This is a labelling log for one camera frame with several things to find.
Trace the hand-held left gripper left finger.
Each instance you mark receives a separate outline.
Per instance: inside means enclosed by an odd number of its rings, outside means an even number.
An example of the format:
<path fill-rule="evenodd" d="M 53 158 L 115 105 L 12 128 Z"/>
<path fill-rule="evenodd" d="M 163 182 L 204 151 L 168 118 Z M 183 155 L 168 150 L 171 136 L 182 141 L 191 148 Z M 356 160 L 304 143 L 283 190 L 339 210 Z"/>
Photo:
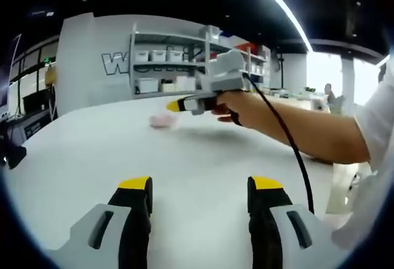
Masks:
<path fill-rule="evenodd" d="M 94 206 L 70 237 L 46 255 L 59 268 L 146 268 L 153 211 L 153 179 L 121 182 L 106 204 Z"/>

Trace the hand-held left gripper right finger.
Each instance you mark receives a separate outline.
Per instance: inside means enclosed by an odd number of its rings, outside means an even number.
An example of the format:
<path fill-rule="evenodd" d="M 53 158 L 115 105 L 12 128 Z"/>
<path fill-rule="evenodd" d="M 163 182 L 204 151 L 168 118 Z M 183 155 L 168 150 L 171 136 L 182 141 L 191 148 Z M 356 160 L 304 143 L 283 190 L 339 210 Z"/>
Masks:
<path fill-rule="evenodd" d="M 273 179 L 251 176 L 247 210 L 253 268 L 337 268 L 331 229 L 305 206 L 293 204 Z"/>

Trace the person's right hand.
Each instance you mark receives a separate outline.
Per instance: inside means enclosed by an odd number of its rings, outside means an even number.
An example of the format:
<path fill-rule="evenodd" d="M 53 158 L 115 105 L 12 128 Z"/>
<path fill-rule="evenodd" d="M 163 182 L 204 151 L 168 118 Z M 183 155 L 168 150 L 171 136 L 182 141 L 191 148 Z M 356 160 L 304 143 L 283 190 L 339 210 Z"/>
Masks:
<path fill-rule="evenodd" d="M 242 91 L 229 91 L 217 97 L 217 105 L 211 111 L 221 122 L 234 122 L 231 111 L 238 114 L 243 127 L 267 132 L 278 125 L 275 116 L 261 98 Z"/>

